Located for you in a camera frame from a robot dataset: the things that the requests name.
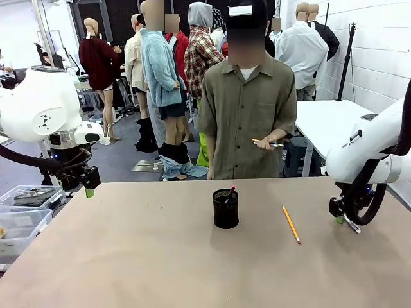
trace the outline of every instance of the white wall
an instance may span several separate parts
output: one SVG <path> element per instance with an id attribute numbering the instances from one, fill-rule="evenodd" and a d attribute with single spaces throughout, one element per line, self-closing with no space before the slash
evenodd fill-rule
<path id="1" fill-rule="evenodd" d="M 59 0 L 57 3 L 44 1 L 46 17 L 50 30 L 59 30 L 64 47 L 72 53 L 78 53 L 78 41 L 72 27 L 71 14 L 67 3 Z M 44 11 L 39 1 L 44 26 L 47 30 Z M 0 6 L 0 48 L 15 68 L 40 65 L 34 42 L 39 42 L 37 32 L 39 25 L 31 1 Z"/>
<path id="2" fill-rule="evenodd" d="M 295 8 L 301 0 L 288 0 L 287 27 L 295 22 Z M 327 63 L 324 89 L 318 99 L 337 98 L 349 24 L 356 23 L 353 57 L 348 68 L 343 98 L 381 112 L 405 95 L 411 78 L 411 0 L 311 0 L 320 7 L 317 20 L 325 22 L 340 41 L 340 49 Z"/>

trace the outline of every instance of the gray hood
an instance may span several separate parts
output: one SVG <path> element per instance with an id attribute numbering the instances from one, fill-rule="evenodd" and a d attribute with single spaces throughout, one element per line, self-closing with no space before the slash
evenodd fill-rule
<path id="1" fill-rule="evenodd" d="M 204 2 L 194 2 L 188 7 L 188 24 L 211 28 L 213 25 L 213 6 Z"/>

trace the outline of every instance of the neon yellow pants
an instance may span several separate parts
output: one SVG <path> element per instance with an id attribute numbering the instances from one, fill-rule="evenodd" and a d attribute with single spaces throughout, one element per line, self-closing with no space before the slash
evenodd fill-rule
<path id="1" fill-rule="evenodd" d="M 199 100 L 197 100 L 197 108 L 200 110 Z M 197 164 L 200 166 L 209 167 L 206 135 L 203 133 L 200 133 L 200 153 L 198 154 Z"/>

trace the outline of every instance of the olive green shirt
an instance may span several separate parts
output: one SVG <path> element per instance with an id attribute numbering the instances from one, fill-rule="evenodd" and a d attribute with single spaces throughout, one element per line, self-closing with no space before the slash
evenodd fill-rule
<path id="1" fill-rule="evenodd" d="M 283 149 L 262 150 L 251 139 L 292 133 L 296 119 L 294 73 L 267 53 L 247 81 L 227 60 L 204 76 L 198 130 L 216 138 L 215 179 L 276 178 Z"/>

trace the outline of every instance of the plaid shirt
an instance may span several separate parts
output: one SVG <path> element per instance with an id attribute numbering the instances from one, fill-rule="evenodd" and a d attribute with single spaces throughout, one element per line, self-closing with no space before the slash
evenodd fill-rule
<path id="1" fill-rule="evenodd" d="M 210 39 L 209 28 L 190 26 L 190 39 L 184 55 L 184 72 L 188 92 L 194 99 L 201 99 L 206 71 L 221 61 L 224 61 L 224 56 L 217 51 Z"/>

